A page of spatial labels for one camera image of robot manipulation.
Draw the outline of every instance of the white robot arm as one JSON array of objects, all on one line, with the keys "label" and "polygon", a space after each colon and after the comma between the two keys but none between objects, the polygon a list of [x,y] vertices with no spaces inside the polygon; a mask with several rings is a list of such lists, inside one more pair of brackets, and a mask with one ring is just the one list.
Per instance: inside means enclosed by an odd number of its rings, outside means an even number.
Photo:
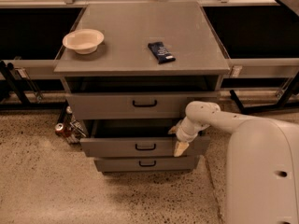
[{"label": "white robot arm", "polygon": [[186,118],[173,129],[178,138],[175,156],[210,125],[232,135],[226,162],[226,223],[298,224],[299,125],[191,102]]}]

